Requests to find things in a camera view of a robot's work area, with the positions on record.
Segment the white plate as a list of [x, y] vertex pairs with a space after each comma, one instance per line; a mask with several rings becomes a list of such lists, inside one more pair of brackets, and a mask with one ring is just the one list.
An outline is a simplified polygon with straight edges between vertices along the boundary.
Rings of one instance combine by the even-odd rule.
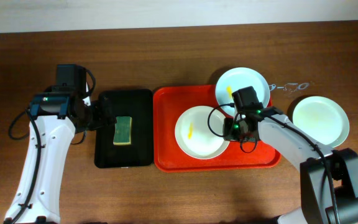
[[225, 116], [210, 106], [194, 106], [183, 112], [175, 125], [175, 139], [180, 149], [195, 159], [212, 159], [228, 147], [224, 140]]

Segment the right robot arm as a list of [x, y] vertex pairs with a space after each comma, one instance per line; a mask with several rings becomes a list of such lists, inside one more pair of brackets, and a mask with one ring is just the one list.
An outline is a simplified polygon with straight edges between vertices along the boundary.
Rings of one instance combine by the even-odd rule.
[[297, 128], [278, 108], [265, 108], [253, 87], [232, 93], [233, 118], [224, 120], [224, 138], [272, 146], [300, 172], [301, 207], [274, 223], [358, 223], [358, 154], [335, 150]]

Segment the pale green plate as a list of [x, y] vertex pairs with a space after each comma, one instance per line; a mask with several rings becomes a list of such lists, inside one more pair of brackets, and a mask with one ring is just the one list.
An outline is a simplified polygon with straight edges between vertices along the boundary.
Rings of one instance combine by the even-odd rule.
[[309, 96], [297, 103], [292, 121], [306, 134], [331, 147], [341, 145], [350, 131], [346, 112], [335, 101], [323, 96]]

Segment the green yellow sponge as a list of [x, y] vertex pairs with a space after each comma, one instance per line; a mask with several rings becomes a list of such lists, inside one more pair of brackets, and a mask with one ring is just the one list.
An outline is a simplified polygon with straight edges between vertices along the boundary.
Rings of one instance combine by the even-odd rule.
[[126, 146], [132, 143], [132, 118], [130, 116], [118, 116], [116, 118], [113, 144]]

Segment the light blue plate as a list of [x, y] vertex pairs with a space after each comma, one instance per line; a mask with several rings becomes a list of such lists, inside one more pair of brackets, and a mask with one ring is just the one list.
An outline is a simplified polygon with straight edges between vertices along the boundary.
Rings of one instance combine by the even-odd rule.
[[266, 79], [251, 68], [232, 68], [218, 79], [215, 87], [215, 97], [218, 105], [233, 103], [232, 94], [248, 86], [252, 86], [257, 94], [258, 100], [264, 108], [268, 107], [270, 101], [270, 89]]

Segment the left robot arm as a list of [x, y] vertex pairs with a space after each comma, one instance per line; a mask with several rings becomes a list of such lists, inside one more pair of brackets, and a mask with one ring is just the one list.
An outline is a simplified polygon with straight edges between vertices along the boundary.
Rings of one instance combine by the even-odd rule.
[[5, 223], [60, 223], [59, 198], [68, 149], [78, 133], [109, 127], [116, 118], [108, 100], [91, 101], [96, 87], [89, 69], [57, 66], [56, 83], [34, 95], [21, 113], [29, 118], [29, 146]]

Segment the black plastic tray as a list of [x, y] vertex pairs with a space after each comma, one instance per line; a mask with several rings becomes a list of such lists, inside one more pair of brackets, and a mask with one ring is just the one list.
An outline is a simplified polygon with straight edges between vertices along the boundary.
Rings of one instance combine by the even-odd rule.
[[118, 116], [132, 118], [132, 143], [126, 146], [113, 144], [115, 125], [96, 130], [94, 164], [96, 167], [148, 166], [154, 160], [153, 95], [149, 89], [104, 91], [112, 111]]

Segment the red plastic tray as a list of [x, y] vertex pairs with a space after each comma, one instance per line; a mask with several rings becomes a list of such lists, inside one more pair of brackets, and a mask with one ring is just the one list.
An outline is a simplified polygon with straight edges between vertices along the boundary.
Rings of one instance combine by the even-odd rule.
[[194, 106], [217, 106], [214, 85], [167, 86], [153, 96], [154, 163], [164, 172], [193, 172], [268, 168], [277, 165], [281, 154], [271, 146], [258, 142], [231, 142], [227, 149], [212, 159], [195, 159], [185, 154], [175, 139], [175, 125], [180, 115]]

